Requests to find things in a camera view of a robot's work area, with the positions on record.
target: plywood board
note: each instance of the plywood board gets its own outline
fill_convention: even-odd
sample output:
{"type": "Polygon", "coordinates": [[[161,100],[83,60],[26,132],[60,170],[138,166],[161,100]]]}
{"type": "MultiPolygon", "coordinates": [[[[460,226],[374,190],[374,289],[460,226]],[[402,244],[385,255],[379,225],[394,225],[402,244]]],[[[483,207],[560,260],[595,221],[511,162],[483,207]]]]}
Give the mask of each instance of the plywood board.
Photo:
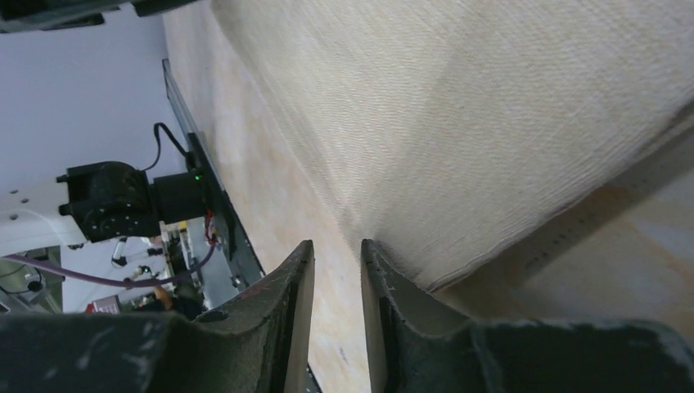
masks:
{"type": "Polygon", "coordinates": [[[207,2],[164,17],[174,78],[267,271],[316,248],[309,363],[324,391],[368,391],[357,256],[323,209],[207,2]]]}

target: white wall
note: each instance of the white wall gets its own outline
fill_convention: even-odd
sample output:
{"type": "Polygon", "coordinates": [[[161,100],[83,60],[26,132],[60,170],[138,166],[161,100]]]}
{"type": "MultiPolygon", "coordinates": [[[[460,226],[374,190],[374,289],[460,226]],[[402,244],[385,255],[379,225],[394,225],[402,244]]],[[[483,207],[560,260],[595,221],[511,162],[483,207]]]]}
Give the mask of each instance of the white wall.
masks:
{"type": "MultiPolygon", "coordinates": [[[[0,37],[0,195],[76,165],[121,160],[148,166],[156,154],[155,122],[180,135],[166,98],[166,57],[161,18],[137,18],[132,9],[106,14],[102,26],[0,37]]],[[[185,169],[163,137],[151,177],[185,169]]],[[[111,268],[106,257],[112,251],[113,243],[86,246],[63,265],[109,278],[129,275],[130,267],[127,273],[111,268]]],[[[81,311],[118,291],[68,279],[64,309],[81,311]]]]}

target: red wire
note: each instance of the red wire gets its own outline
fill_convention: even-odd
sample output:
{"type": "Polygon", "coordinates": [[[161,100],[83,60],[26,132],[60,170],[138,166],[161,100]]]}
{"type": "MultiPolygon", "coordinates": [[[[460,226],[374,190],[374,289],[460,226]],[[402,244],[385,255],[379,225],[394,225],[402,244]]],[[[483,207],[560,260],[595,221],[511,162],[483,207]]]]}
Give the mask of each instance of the red wire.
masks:
{"type": "Polygon", "coordinates": [[[210,224],[212,222],[212,210],[207,210],[207,215],[205,216],[205,240],[211,245],[216,243],[215,240],[210,238],[210,224]]]}

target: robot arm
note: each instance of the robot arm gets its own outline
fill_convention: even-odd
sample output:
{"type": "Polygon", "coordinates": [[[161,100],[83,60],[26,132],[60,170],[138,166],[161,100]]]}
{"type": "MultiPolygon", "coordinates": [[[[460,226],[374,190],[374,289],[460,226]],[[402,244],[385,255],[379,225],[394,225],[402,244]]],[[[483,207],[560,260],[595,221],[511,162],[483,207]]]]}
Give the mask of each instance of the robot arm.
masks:
{"type": "Polygon", "coordinates": [[[160,235],[160,221],[204,216],[196,172],[155,178],[107,161],[70,168],[67,174],[0,199],[0,255],[48,246],[75,246],[114,237],[160,235]]]}

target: black cable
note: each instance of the black cable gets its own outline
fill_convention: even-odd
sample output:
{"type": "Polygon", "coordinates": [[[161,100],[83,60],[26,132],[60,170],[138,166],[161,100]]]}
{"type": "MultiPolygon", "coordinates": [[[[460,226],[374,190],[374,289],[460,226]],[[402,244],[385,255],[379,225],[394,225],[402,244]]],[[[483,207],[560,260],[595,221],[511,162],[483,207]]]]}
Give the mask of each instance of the black cable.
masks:
{"type": "MultiPolygon", "coordinates": [[[[15,270],[13,273],[17,273],[17,272],[19,272],[20,270],[22,270],[23,268],[26,268],[26,267],[27,267],[27,266],[26,266],[25,264],[23,264],[19,269],[15,270]]],[[[46,286],[46,284],[43,283],[43,274],[41,273],[41,270],[38,270],[38,269],[34,269],[34,270],[36,270],[36,273],[38,274],[38,281],[39,281],[43,286],[46,286]]],[[[2,275],[0,278],[7,277],[7,276],[10,275],[10,274],[12,274],[12,273],[2,275]]],[[[23,293],[35,292],[35,291],[31,291],[30,289],[27,289],[26,291],[10,292],[10,291],[6,291],[5,288],[4,288],[3,286],[0,286],[0,291],[3,291],[3,292],[5,292],[5,293],[7,293],[8,295],[21,295],[21,294],[23,294],[23,293]]]]}
{"type": "Polygon", "coordinates": [[[7,276],[11,276],[12,274],[19,272],[20,270],[22,270],[25,267],[26,267],[26,265],[23,264],[19,268],[17,268],[16,270],[13,270],[11,273],[3,274],[2,276],[0,276],[0,278],[5,278],[7,276]]]}
{"type": "Polygon", "coordinates": [[[156,140],[156,158],[155,158],[154,163],[152,165],[146,167],[143,170],[150,170],[150,169],[154,168],[156,166],[156,164],[159,162],[159,157],[161,156],[161,137],[159,135],[160,129],[164,130],[164,133],[166,133],[166,136],[169,137],[169,140],[171,141],[171,143],[173,143],[173,145],[176,147],[178,152],[181,153],[183,158],[187,158],[186,150],[183,149],[183,146],[181,146],[180,143],[178,143],[178,140],[171,133],[171,130],[169,129],[169,127],[167,127],[166,124],[164,124],[164,123],[155,123],[154,124],[154,139],[156,140]]]}

